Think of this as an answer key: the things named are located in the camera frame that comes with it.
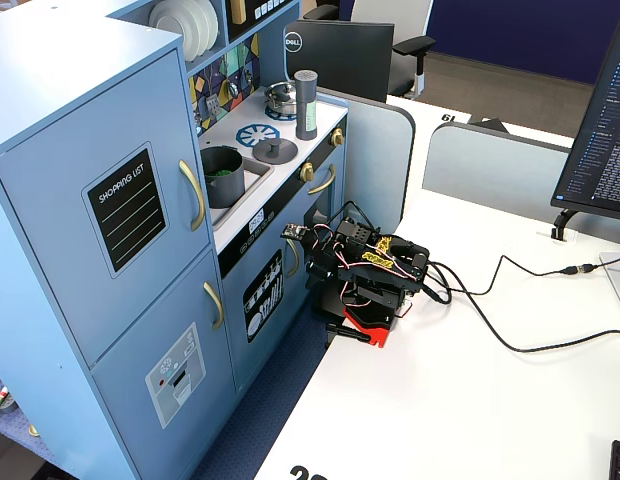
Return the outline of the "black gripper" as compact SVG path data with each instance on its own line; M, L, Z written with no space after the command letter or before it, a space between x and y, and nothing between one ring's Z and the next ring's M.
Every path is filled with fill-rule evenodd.
M334 251L333 240L317 244L306 252L305 267L308 273L306 288L313 288L312 310L323 316L343 316L344 305L340 299L343 282L326 282L338 278L340 261Z

